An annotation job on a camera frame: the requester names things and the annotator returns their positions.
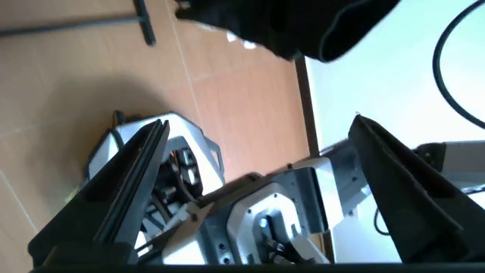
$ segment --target cable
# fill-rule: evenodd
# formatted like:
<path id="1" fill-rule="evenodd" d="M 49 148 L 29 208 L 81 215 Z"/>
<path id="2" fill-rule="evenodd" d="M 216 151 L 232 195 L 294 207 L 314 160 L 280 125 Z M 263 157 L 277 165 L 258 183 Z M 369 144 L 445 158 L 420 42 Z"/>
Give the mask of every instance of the cable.
<path id="1" fill-rule="evenodd" d="M 379 226 L 377 226 L 377 216 L 379 215 L 379 209 L 376 209 L 376 213 L 374 213 L 374 228 L 376 229 L 376 231 L 378 232 L 378 234 L 380 235 L 384 235 L 384 236 L 389 236 L 389 232 L 385 232 L 385 231 L 382 231 Z"/>
<path id="2" fill-rule="evenodd" d="M 434 80 L 436 81 L 436 85 L 438 86 L 438 90 L 440 91 L 441 95 L 446 100 L 446 102 L 448 102 L 448 104 L 453 108 L 453 110 L 459 113 L 467 121 L 470 121 L 472 124 L 475 124 L 478 127 L 485 130 L 485 122 L 476 118 L 468 111 L 466 111 L 464 108 L 462 108 L 455 101 L 452 95 L 449 93 L 443 81 L 443 76 L 441 74 L 441 66 L 440 66 L 440 59 L 441 59 L 441 53 L 443 51 L 443 46 L 445 45 L 446 40 L 448 39 L 451 32 L 456 28 L 456 26 L 460 24 L 460 22 L 462 22 L 463 19 L 465 19 L 472 11 L 476 10 L 483 3 L 485 3 L 485 0 L 478 0 L 472 5 L 468 6 L 468 8 L 463 10 L 455 19 L 453 19 L 453 21 L 443 31 L 440 39 L 438 40 L 438 43 L 436 44 L 436 47 L 433 53 L 433 75 L 434 75 Z"/>

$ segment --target screw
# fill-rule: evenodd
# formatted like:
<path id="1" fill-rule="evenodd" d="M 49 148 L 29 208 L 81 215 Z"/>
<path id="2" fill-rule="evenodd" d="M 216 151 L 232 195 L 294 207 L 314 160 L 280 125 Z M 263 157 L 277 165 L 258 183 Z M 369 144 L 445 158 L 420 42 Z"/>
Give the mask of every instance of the screw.
<path id="1" fill-rule="evenodd" d="M 262 228 L 265 228 L 268 226 L 268 220 L 266 220 L 266 218 L 261 218 L 261 220 L 259 220 L 259 226 L 262 227 Z"/>

